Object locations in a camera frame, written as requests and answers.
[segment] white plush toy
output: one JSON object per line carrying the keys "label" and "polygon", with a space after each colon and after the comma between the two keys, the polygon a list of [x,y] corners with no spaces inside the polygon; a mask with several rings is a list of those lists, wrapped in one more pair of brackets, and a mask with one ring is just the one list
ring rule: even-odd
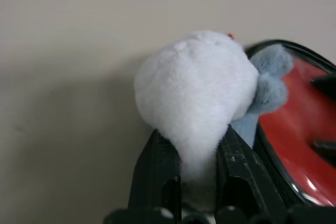
{"label": "white plush toy", "polygon": [[149,58],[135,78],[140,114],[175,146],[183,201],[198,210],[214,209],[216,149],[251,105],[258,75],[237,42],[198,31]]}

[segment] red surface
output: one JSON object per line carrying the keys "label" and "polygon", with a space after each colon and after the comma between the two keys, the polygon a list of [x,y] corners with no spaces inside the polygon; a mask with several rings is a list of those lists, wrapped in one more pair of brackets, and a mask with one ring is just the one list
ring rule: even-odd
{"label": "red surface", "polygon": [[319,204],[331,206],[336,205],[336,168],[309,146],[316,139],[336,142],[336,101],[310,85],[311,78],[322,75],[324,71],[296,59],[284,77],[288,102],[261,116],[259,123],[294,181]]}

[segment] white wall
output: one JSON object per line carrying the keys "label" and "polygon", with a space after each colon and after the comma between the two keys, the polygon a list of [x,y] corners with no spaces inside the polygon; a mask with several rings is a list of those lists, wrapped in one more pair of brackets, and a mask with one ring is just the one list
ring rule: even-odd
{"label": "white wall", "polygon": [[199,29],[336,61],[335,0],[0,0],[0,222],[100,223],[125,207],[151,129],[141,61]]}

